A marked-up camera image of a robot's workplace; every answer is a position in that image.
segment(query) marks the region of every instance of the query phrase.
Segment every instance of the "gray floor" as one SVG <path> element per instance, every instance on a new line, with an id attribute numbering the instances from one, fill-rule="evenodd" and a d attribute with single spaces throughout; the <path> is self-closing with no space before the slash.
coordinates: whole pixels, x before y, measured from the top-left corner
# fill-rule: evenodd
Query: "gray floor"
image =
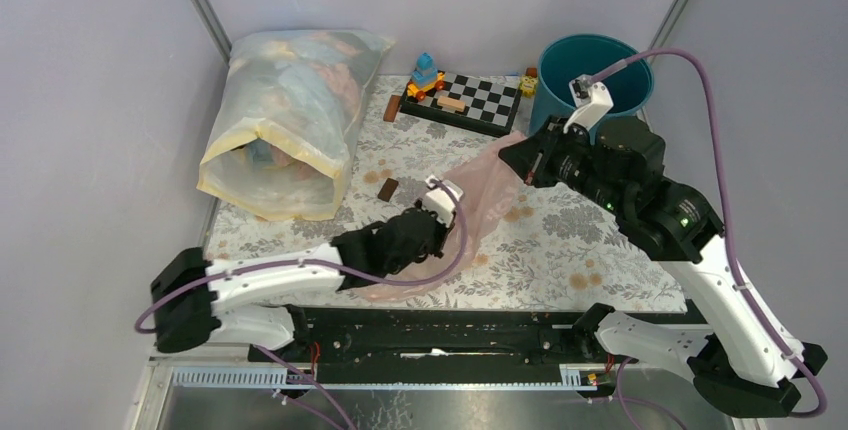
<path id="1" fill-rule="evenodd" d="M 689 430 L 732 429 L 730 419 L 704 402 L 695 389 L 666 372 L 627 370 L 625 395 L 672 410 Z M 570 403 L 571 392 L 521 391 L 341 391 L 333 392 L 360 430 L 517 430 L 632 428 L 618 402 Z M 341 423 L 317 392 L 302 401 Z M 651 409 L 630 406 L 646 430 L 677 425 Z M 269 391 L 174 388 L 160 430 L 324 430 L 327 423 L 295 408 L 283 407 Z"/>

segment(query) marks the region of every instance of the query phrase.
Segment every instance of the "table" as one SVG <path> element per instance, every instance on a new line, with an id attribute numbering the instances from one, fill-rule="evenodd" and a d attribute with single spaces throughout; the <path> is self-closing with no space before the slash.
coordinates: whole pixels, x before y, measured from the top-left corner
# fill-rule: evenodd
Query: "table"
<path id="1" fill-rule="evenodd" d="M 518 77 L 486 78 L 516 86 Z M 399 114 L 382 120 L 389 97 L 407 76 L 378 76 L 359 137 L 353 177 L 333 220 L 268 222 L 221 202 L 205 249 L 208 258 L 252 258 L 310 248 L 386 220 L 409 207 L 424 179 L 476 156 L 493 137 Z M 526 130 L 525 99 L 514 129 Z M 391 202 L 377 199 L 386 178 L 400 182 Z M 680 285 L 616 230 L 613 218 L 564 185 L 524 187 L 486 237 L 472 266 L 423 295 L 371 302 L 356 291 L 305 293 L 301 306 L 583 311 L 602 302 L 628 312 L 684 312 Z"/>

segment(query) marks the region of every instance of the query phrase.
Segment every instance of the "blue bin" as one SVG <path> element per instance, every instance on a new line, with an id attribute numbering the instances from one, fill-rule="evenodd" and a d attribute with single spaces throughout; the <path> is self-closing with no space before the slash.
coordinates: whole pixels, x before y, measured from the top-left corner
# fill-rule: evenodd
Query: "blue bin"
<path id="1" fill-rule="evenodd" d="M 574 112 L 570 81 L 598 73 L 636 53 L 630 45 L 603 35 L 572 35 L 552 43 L 539 59 L 539 87 L 530 115 L 530 135 L 542 127 L 549 115 L 567 117 Z M 603 120 L 624 117 L 636 113 L 651 96 L 654 74 L 642 60 L 610 76 L 604 85 L 610 91 L 613 107 Z M 598 125 L 590 132 L 593 137 Z"/>

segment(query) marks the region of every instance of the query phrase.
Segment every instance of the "pink fabric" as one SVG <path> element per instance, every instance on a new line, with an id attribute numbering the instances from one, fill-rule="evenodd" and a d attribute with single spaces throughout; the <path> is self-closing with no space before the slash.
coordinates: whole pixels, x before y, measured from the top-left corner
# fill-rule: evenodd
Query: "pink fabric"
<path id="1" fill-rule="evenodd" d="M 512 208 L 512 201 L 522 185 L 521 179 L 515 175 L 515 172 L 498 158 L 498 151 L 524 138 L 521 133 L 513 132 L 492 142 L 477 157 L 442 175 L 442 178 L 450 180 L 463 190 L 461 205 L 468 222 L 468 245 L 459 265 L 451 272 L 451 275 L 447 275 L 438 282 L 417 287 L 381 284 L 360 288 L 357 292 L 372 301 L 404 300 L 426 293 L 457 272 L 468 268 L 477 255 L 480 241 L 495 231 L 503 216 Z M 443 251 L 445 255 L 442 258 L 430 257 L 423 263 L 413 263 L 397 276 L 390 275 L 388 278 L 405 281 L 421 280 L 444 270 L 459 252 L 459 222 L 456 222 L 453 231 L 448 235 Z"/>

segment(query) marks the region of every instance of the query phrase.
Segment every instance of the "robotic arm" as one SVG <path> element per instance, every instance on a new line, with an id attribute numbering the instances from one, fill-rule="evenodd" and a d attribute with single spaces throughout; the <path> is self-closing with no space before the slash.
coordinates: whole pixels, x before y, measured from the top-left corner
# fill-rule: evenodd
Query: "robotic arm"
<path id="1" fill-rule="evenodd" d="M 663 139 L 635 117 L 623 117 L 601 124 L 592 143 L 588 130 L 612 108 L 612 99 L 602 83 L 587 77 L 572 82 L 571 91 L 578 108 L 570 118 L 550 117 L 534 136 L 501 150 L 500 158 L 527 185 L 565 183 L 615 215 L 621 232 L 683 286 L 714 332 L 674 331 L 595 304 L 574 326 L 583 353 L 627 355 L 671 371 L 734 417 L 789 415 L 800 400 L 790 358 L 815 375 L 827 355 L 786 331 L 744 277 L 743 287 L 793 355 L 784 355 L 770 338 L 731 277 L 715 211 L 701 193 L 663 176 Z M 154 305 L 136 329 L 155 333 L 163 353 L 206 342 L 287 348 L 308 334 L 302 312 L 257 302 L 371 285 L 413 262 L 442 256 L 457 216 L 464 225 L 457 207 L 462 190 L 432 176 L 427 183 L 430 191 L 413 208 L 309 250 L 212 262 L 200 248 L 184 250 L 151 284 Z M 432 280 L 449 273 L 458 259 Z M 151 314 L 155 327 L 142 328 Z"/>

